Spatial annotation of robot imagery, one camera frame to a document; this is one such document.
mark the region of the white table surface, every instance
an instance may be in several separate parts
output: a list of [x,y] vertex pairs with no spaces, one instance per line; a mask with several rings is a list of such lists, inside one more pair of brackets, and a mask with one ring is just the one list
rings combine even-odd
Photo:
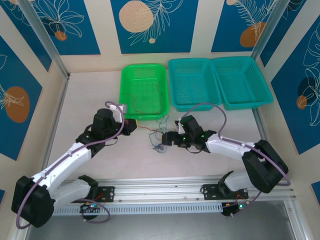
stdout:
[[[71,74],[49,164],[65,153],[85,127],[92,124],[95,113],[104,108],[105,101],[119,101],[120,79],[120,71]],[[168,131],[176,129],[174,120],[183,114],[170,106]],[[222,113],[216,108],[193,112],[192,115],[205,131],[217,132],[224,122]],[[223,136],[246,142],[260,140],[251,109],[227,111],[226,115]],[[156,121],[139,121],[138,124],[151,129],[158,127]],[[149,133],[147,129],[137,128],[130,136],[120,136],[117,144],[102,149],[71,173],[68,179],[77,179],[84,174],[94,179],[198,177],[224,175],[228,171],[244,168],[242,162],[224,155],[206,152],[191,154],[177,146],[168,147],[164,154],[158,153],[150,144]]]

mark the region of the green plastic basket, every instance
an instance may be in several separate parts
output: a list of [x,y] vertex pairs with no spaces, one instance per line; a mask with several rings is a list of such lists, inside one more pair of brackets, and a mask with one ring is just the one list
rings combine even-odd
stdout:
[[167,71],[156,63],[126,66],[121,73],[119,102],[127,105],[125,117],[156,120],[170,109]]

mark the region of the teal basket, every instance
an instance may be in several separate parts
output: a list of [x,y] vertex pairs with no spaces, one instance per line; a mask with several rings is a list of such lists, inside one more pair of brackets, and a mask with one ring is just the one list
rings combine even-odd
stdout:
[[273,102],[270,89],[252,57],[219,57],[211,62],[226,110],[256,109]]
[[[172,105],[186,112],[196,104],[222,103],[217,78],[207,58],[172,59],[168,63]],[[213,107],[201,105],[195,111]]]

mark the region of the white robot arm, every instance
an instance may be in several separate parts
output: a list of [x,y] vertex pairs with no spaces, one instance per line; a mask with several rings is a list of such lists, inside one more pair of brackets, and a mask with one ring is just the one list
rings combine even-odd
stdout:
[[219,136],[212,130],[204,131],[192,116],[175,122],[178,132],[170,131],[162,135],[162,144],[180,148],[195,146],[199,151],[217,153],[244,163],[245,170],[228,172],[219,181],[218,189],[225,199],[236,196],[236,192],[246,188],[257,188],[269,193],[288,173],[288,167],[265,140],[257,143],[241,142]]
[[11,210],[36,228],[44,225],[57,210],[78,199],[93,200],[98,195],[98,182],[83,175],[74,182],[60,187],[61,183],[80,165],[93,158],[105,147],[105,140],[120,134],[128,136],[137,128],[135,119],[122,119],[126,106],[107,105],[97,111],[93,124],[75,140],[71,148],[54,163],[41,172],[28,178],[21,177],[14,190]]

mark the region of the wall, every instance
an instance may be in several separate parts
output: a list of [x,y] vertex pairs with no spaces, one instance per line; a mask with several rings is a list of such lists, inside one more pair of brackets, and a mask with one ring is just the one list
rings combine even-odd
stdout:
[[[276,3],[275,0],[84,0],[84,7],[83,0],[57,0],[55,5],[69,3],[74,17],[72,21],[70,17],[66,21],[60,19],[60,23],[49,27],[46,21],[54,17],[48,9],[40,9],[38,2],[31,4],[71,73],[121,70],[138,63],[157,62],[167,66],[168,60],[175,58],[249,56]],[[256,4],[256,12],[264,5],[268,10],[261,17],[251,12],[251,17],[258,16],[251,21],[246,18],[249,15],[243,14],[240,2]],[[158,9],[159,3],[167,9]],[[138,22],[142,16],[137,7],[144,11],[145,19],[141,22]],[[156,26],[155,14],[150,11],[155,9],[161,12]]]
[[17,160],[0,154],[0,189],[5,190],[0,205],[0,239],[4,240],[15,229],[16,214],[11,211],[11,204],[16,181],[23,175],[32,176],[41,168],[65,80],[54,65],[47,72],[1,7],[0,36],[42,86]]
[[190,53],[122,54],[111,1],[97,0],[93,2],[85,0],[85,5],[101,55],[61,56],[70,72],[119,71],[129,64],[154,62],[167,66],[169,59],[176,58],[213,58],[214,56],[250,55],[249,51],[211,53],[224,0],[198,1]]
[[[319,9],[320,1],[307,0],[265,68],[259,62],[262,73],[271,89],[273,89],[271,81],[318,18]],[[286,81],[289,85],[292,79],[286,79]],[[314,239],[320,239],[320,206],[311,188],[312,183],[320,181],[320,145],[298,154],[275,93],[272,93],[274,103],[260,108],[267,136],[288,165],[294,192],[301,203]]]

